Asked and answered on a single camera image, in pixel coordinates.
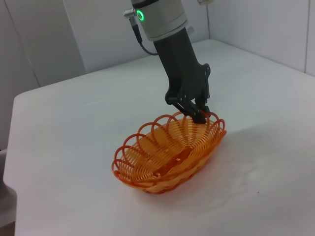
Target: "green led ring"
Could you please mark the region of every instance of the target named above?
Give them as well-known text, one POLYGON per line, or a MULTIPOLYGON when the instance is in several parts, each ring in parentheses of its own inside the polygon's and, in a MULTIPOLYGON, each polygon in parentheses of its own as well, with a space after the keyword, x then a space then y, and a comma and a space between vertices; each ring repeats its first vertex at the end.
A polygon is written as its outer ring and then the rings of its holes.
POLYGON ((137 10, 137 16, 138 16, 140 21, 144 21, 144 15, 143 15, 142 11, 137 10))

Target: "oval basket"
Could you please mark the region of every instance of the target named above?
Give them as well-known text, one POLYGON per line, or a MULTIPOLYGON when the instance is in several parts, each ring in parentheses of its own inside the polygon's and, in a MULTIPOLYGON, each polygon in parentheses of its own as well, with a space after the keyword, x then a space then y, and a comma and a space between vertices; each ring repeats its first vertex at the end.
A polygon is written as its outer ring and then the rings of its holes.
POLYGON ((148 193, 171 191, 196 174, 226 134, 225 123, 214 113, 206 124, 195 124, 177 112, 142 125, 117 149, 112 171, 124 184, 148 193), (165 124, 161 119, 167 118, 165 124), (150 133, 141 131, 151 127, 150 133))

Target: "white table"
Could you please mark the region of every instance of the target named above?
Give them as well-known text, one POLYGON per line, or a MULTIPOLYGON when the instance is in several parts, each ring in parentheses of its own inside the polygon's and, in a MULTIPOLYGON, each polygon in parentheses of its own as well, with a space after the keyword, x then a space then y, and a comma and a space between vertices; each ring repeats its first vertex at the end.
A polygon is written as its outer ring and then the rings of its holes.
POLYGON ((163 195, 110 169, 128 135, 176 111, 158 57, 15 99, 4 181, 18 195, 16 236, 314 236, 315 78, 213 40, 194 48, 228 134, 163 195))

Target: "woven basket weave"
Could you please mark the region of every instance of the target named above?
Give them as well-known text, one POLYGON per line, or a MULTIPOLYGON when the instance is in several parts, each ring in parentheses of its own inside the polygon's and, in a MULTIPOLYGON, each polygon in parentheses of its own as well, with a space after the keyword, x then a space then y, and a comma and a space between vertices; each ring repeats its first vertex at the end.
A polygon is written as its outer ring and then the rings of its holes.
POLYGON ((129 136, 115 153, 115 177, 130 187, 160 194, 196 174, 226 134, 225 123, 214 113, 207 114, 206 124, 179 116, 183 115, 177 112, 160 116, 129 136), (168 118, 167 123, 159 124, 163 118, 168 118), (151 132, 144 135, 141 131, 146 126, 151 127, 151 132), (132 146, 127 145, 130 140, 135 142, 132 146))

